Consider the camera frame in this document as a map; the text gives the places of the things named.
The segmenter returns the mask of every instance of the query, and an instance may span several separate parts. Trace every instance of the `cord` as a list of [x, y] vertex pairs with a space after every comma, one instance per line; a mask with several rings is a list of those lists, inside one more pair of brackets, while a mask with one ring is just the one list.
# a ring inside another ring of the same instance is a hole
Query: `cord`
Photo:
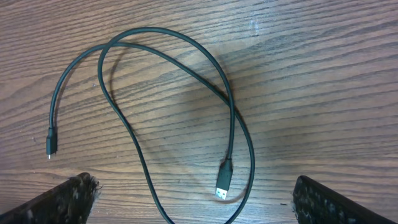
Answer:
[[[193, 46], [195, 46], [198, 50], [200, 50], [202, 53], [205, 54], [205, 56], [210, 60], [210, 62], [216, 67], [217, 71], [219, 72], [221, 78], [223, 79], [224, 85], [226, 87], [226, 91], [228, 94], [228, 97], [224, 96], [224, 94], [217, 90], [217, 88], [215, 86], [213, 86], [211, 83], [209, 83], [207, 80], [205, 80], [204, 78], [202, 78], [201, 76], [199, 76], [197, 73], [195, 73], [194, 71], [190, 70], [188, 67], [182, 65], [180, 62], [176, 61], [174, 58], [169, 57], [166, 54], [163, 54], [162, 52], [159, 52], [158, 50], [152, 49], [150, 47], [146, 47], [144, 45], [139, 45], [139, 44], [130, 44], [130, 43], [124, 43], [124, 42], [118, 42], [119, 40], [121, 40], [124, 37], [127, 37], [129, 35], [133, 35], [133, 34], [139, 34], [139, 33], [144, 33], [144, 32], [158, 32], [158, 33], [162, 33], [162, 34], [168, 34], [168, 35], [172, 35], [174, 37], [178, 37], [180, 39], [183, 39], [185, 41], [187, 41], [188, 43], [192, 44]], [[172, 30], [168, 30], [168, 29], [164, 29], [164, 28], [158, 28], [158, 27], [142, 27], [142, 28], [136, 28], [136, 29], [130, 29], [127, 30], [125, 32], [120, 33], [119, 35], [117, 35], [116, 37], [112, 38], [107, 44], [101, 44], [101, 45], [97, 45], [95, 47], [92, 47], [88, 50], [86, 50], [85, 52], [83, 52], [81, 55], [79, 55], [76, 59], [74, 59], [72, 61], [72, 63], [65, 69], [65, 71], [62, 73], [57, 86], [55, 87], [54, 93], [53, 93], [53, 97], [51, 100], [51, 105], [50, 105], [50, 116], [49, 116], [49, 120], [50, 120], [50, 127], [49, 127], [49, 135], [47, 136], [47, 154], [50, 155], [55, 153], [57, 151], [57, 132], [56, 132], [56, 127], [54, 126], [54, 111], [55, 111], [55, 103], [57, 100], [57, 96], [58, 93], [61, 89], [62, 83], [64, 82], [65, 78], [67, 77], [67, 75], [69, 74], [70, 70], [83, 58], [85, 58], [86, 56], [88, 56], [90, 53], [95, 52], [97, 50], [102, 50], [101, 55], [99, 56], [99, 60], [98, 60], [98, 80], [99, 80], [99, 84], [101, 86], [101, 89], [103, 91], [103, 94], [105, 96], [105, 98], [107, 99], [108, 103], [111, 105], [111, 107], [113, 108], [113, 110], [115, 110], [115, 112], [118, 114], [119, 118], [121, 119], [121, 121], [123, 122], [124, 126], [126, 127], [126, 129], [128, 130], [139, 155], [141, 164], [142, 164], [142, 168], [144, 169], [144, 174], [149, 186], [149, 190], [152, 194], [152, 197], [154, 199], [154, 202], [157, 206], [157, 208], [159, 209], [160, 214], [164, 217], [164, 219], [167, 221], [167, 223], [174, 223], [169, 216], [166, 214], [166, 212], [164, 211], [163, 207], [160, 204], [160, 201], [157, 197], [154, 185], [150, 179], [150, 175], [149, 175], [149, 171], [147, 168], [147, 165], [145, 163], [145, 159], [144, 159], [144, 155], [141, 151], [141, 147], [133, 133], [133, 130], [131, 128], [131, 126], [129, 125], [127, 119], [124, 117], [124, 115], [122, 114], [121, 110], [116, 106], [115, 102], [111, 99], [105, 84], [104, 84], [104, 80], [103, 80], [103, 74], [102, 74], [102, 69], [103, 69], [103, 62], [104, 62], [104, 58], [106, 56], [106, 54], [108, 53], [109, 49], [111, 47], [130, 47], [130, 48], [136, 48], [136, 49], [141, 49], [141, 50], [145, 50], [148, 51], [150, 53], [156, 54], [164, 59], [166, 59], [167, 61], [173, 63], [174, 65], [178, 66], [179, 68], [181, 68], [182, 70], [184, 70], [185, 72], [187, 72], [188, 74], [190, 74], [191, 76], [193, 76], [194, 78], [196, 78], [199, 82], [201, 82], [202, 84], [204, 84], [205, 86], [207, 86], [214, 94], [216, 94], [217, 96], [220, 97], [220, 99], [222, 99], [225, 104], [227, 104], [227, 106], [230, 107], [230, 115], [231, 115], [231, 119], [230, 119], [230, 132], [229, 132], [229, 144], [228, 144], [228, 153], [226, 156], [226, 159], [224, 161], [224, 163], [221, 164], [220, 166], [220, 171], [218, 174], [218, 179], [217, 179], [217, 190], [216, 190], [216, 195], [225, 199], [226, 196], [226, 192], [229, 189], [229, 183], [231, 181], [231, 176], [232, 176], [232, 163], [231, 163], [231, 156], [232, 156], [232, 148], [233, 148], [233, 138], [234, 138], [234, 117], [237, 118], [238, 122], [240, 123], [243, 133], [246, 137], [246, 140], [248, 142], [248, 147], [249, 147], [249, 154], [250, 154], [250, 161], [251, 161], [251, 166], [250, 166], [250, 175], [249, 175], [249, 180], [248, 180], [248, 186], [246, 189], [246, 192], [244, 194], [244, 197], [242, 199], [242, 202], [240, 204], [240, 206], [238, 207], [238, 209], [234, 212], [234, 214], [231, 216], [231, 218], [229, 218], [229, 220], [226, 223], [232, 223], [234, 221], [234, 219], [239, 215], [239, 213], [241, 212], [241, 210], [243, 209], [244, 205], [246, 204], [248, 198], [249, 198], [249, 194], [253, 185], [253, 181], [254, 181], [254, 169], [255, 169], [255, 162], [254, 162], [254, 148], [252, 145], [252, 141], [251, 141], [251, 137], [249, 134], [249, 131], [241, 117], [241, 115], [239, 114], [237, 108], [234, 106], [234, 101], [233, 101], [233, 97], [232, 97], [232, 91], [231, 88], [229, 86], [228, 83], [228, 79], [226, 77], [226, 75], [224, 74], [224, 71], [222, 70], [222, 68], [220, 67], [220, 65], [218, 64], [218, 62], [216, 61], [216, 59], [203, 47], [201, 46], [198, 42], [194, 41], [193, 39], [187, 37], [186, 35], [183, 35], [181, 33], [172, 31]]]

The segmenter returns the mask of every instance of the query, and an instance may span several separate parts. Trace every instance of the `usb-a plug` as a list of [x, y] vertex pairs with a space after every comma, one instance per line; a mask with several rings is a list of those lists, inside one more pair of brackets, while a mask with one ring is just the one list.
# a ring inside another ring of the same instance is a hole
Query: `usb-a plug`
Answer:
[[225, 200], [226, 194], [229, 190], [229, 185], [232, 178], [232, 161], [226, 159], [221, 165], [218, 171], [218, 178], [216, 184], [216, 196]]

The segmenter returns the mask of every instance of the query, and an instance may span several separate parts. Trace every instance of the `cable connector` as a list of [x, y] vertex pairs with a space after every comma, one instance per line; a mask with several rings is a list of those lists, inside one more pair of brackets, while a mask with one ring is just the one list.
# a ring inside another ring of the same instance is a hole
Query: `cable connector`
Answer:
[[216, 184], [216, 196], [225, 200], [226, 194], [229, 190], [229, 185], [232, 178], [232, 160], [226, 159], [221, 165], [218, 171], [218, 178]]
[[46, 140], [46, 153], [51, 158], [51, 154], [56, 153], [58, 147], [57, 132], [53, 128], [49, 128], [49, 135]]

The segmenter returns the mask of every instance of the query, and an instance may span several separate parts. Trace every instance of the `white usb tip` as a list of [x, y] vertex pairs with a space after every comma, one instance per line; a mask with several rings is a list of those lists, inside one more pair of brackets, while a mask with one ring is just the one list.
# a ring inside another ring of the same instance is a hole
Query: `white usb tip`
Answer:
[[217, 188], [217, 189], [216, 189], [216, 196], [219, 197], [219, 198], [221, 198], [221, 199], [223, 199], [223, 200], [225, 200], [225, 197], [226, 197], [226, 193], [227, 193], [227, 192], [228, 192], [228, 191], [226, 191], [226, 190]]

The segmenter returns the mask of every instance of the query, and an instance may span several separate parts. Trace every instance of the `wooden table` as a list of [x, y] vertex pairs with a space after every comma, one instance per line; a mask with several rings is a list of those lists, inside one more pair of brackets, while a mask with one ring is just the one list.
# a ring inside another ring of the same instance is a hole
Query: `wooden table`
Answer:
[[[98, 53], [68, 79], [58, 153], [45, 155], [50, 100], [65, 67], [124, 30], [157, 26], [203, 44], [233, 86], [256, 150], [256, 178], [236, 223], [296, 223], [289, 203], [299, 175], [398, 222], [397, 10], [397, 0], [2, 1], [0, 213], [86, 171], [103, 184], [90, 223], [164, 222], [98, 86]], [[181, 40], [125, 41], [173, 56], [224, 89], [210, 62]], [[249, 172], [237, 125], [229, 201], [214, 198], [228, 107], [147, 52], [112, 49], [104, 67], [167, 213], [176, 223], [224, 223]]]

